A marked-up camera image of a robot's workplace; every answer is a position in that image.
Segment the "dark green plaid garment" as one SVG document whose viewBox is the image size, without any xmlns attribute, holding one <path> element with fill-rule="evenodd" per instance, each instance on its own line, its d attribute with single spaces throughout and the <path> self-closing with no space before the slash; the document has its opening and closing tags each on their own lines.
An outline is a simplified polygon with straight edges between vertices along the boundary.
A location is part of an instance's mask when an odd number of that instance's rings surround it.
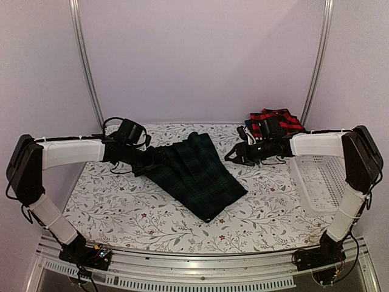
<svg viewBox="0 0 389 292">
<path fill-rule="evenodd" d="M 162 147 L 168 158 L 145 176 L 200 220 L 208 223 L 247 190 L 224 167 L 207 133 Z"/>
</svg>

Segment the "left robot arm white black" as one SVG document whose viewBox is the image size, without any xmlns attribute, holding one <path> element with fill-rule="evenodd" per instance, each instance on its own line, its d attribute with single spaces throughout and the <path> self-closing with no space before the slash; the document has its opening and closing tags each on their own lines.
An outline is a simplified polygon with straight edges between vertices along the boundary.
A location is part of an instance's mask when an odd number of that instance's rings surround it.
<svg viewBox="0 0 389 292">
<path fill-rule="evenodd" d="M 119 127 L 108 133 L 102 126 L 99 134 L 37 138 L 19 137 L 6 168 L 5 195 L 21 203 L 57 240 L 77 264 L 86 263 L 91 255 L 83 236 L 49 198 L 44 174 L 53 169 L 87 162 L 118 163 L 130 166 L 134 176 L 143 176 L 167 163 L 161 148 L 150 145 L 151 136 L 141 124 L 121 118 Z"/>
</svg>

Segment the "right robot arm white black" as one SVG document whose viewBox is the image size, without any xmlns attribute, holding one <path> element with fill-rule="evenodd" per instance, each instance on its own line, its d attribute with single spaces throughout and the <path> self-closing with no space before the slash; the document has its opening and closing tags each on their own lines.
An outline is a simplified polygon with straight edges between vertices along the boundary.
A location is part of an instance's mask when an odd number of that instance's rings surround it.
<svg viewBox="0 0 389 292">
<path fill-rule="evenodd" d="M 255 166 L 267 158 L 289 158 L 305 212 L 333 217 L 314 253 L 319 265 L 327 265 L 370 208 L 372 189 L 382 179 L 384 161 L 367 127 L 290 133 L 276 117 L 268 117 L 259 123 L 259 138 L 244 127 L 237 131 L 242 141 L 225 161 Z"/>
</svg>

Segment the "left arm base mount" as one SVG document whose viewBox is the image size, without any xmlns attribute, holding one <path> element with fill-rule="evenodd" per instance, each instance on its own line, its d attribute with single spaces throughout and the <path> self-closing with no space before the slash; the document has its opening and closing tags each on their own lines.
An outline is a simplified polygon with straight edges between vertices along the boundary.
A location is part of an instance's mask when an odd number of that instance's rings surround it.
<svg viewBox="0 0 389 292">
<path fill-rule="evenodd" d="M 68 245 L 63 244 L 59 259 L 83 267 L 107 271 L 111 263 L 112 249 L 103 244 L 88 246 L 79 235 Z"/>
</svg>

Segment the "red black plaid shirt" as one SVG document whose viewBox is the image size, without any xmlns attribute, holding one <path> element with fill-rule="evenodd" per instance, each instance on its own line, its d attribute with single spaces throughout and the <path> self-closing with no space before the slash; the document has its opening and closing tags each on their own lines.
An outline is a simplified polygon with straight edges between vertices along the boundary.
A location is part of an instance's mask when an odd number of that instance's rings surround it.
<svg viewBox="0 0 389 292">
<path fill-rule="evenodd" d="M 259 124 L 271 117 L 277 118 L 280 127 L 285 129 L 287 134 L 305 131 L 298 118 L 293 116 L 288 109 L 263 109 L 260 113 L 250 113 L 252 134 L 255 138 L 261 140 L 264 137 Z"/>
</svg>

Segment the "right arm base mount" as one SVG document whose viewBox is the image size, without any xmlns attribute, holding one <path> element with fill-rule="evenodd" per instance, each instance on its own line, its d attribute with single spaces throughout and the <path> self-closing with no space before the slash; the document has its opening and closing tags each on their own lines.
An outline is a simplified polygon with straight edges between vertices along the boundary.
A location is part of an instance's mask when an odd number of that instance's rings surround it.
<svg viewBox="0 0 389 292">
<path fill-rule="evenodd" d="M 345 268 L 343 242 L 344 240 L 336 242 L 324 233 L 318 247 L 296 250 L 291 261 L 297 267 L 297 271 L 318 268 L 312 273 L 313 279 L 322 286 L 332 285 Z"/>
</svg>

